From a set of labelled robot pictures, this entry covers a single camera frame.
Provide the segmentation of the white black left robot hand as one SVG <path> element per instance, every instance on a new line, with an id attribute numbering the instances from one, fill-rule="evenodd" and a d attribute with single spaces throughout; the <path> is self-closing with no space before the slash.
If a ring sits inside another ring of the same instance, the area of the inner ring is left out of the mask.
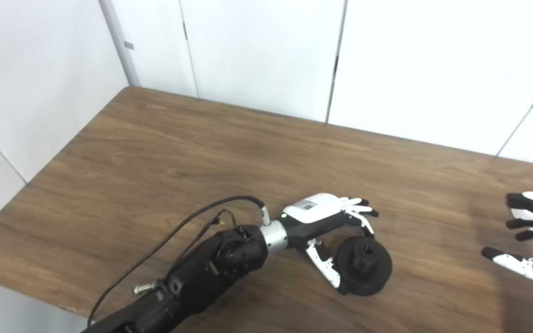
<path id="1" fill-rule="evenodd" d="M 341 295 L 349 294 L 335 260 L 326 245 L 317 238 L 345 225 L 358 226 L 364 236 L 374 239 L 375 232 L 367 217 L 379 217 L 379 212 L 362 198 L 337 197 L 319 193 L 287 206 L 279 222 L 283 226 L 287 248 L 304 252 L 324 278 Z"/>

